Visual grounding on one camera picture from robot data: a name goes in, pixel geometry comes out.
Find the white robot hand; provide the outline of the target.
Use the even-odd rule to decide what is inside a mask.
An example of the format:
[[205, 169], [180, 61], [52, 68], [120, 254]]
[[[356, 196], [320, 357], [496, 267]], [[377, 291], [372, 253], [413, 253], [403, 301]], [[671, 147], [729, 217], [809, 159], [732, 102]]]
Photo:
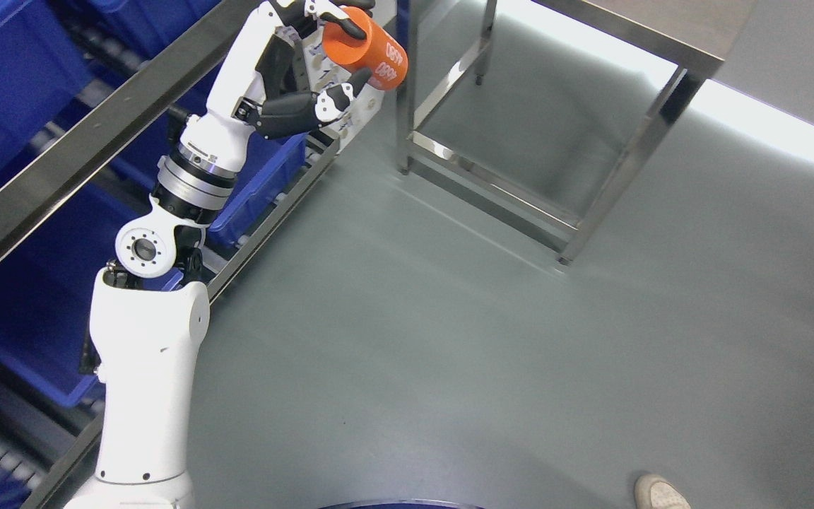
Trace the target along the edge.
[[343, 118], [372, 71], [361, 68], [326, 90], [284, 94], [281, 86], [295, 48], [287, 29], [335, 25], [347, 36], [366, 32], [343, 7], [363, 11], [375, 1], [262, 1], [249, 14], [224, 59], [206, 101], [207, 139], [265, 139], [308, 133]]

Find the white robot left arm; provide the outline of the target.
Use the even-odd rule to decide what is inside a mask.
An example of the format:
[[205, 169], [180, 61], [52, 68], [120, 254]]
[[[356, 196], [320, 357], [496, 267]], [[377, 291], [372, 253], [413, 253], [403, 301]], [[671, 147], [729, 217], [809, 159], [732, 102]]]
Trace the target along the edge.
[[187, 449], [194, 371], [211, 306], [201, 246], [247, 159], [251, 137], [278, 139], [342, 118], [367, 69], [323, 91], [281, 90], [294, 45], [287, 31], [321, 22], [364, 41], [355, 13], [372, 1], [261, 1], [249, 13], [206, 99], [160, 158], [151, 209], [126, 223], [98, 271], [88, 319], [90, 367], [105, 385], [95, 471], [68, 508], [191, 508]]

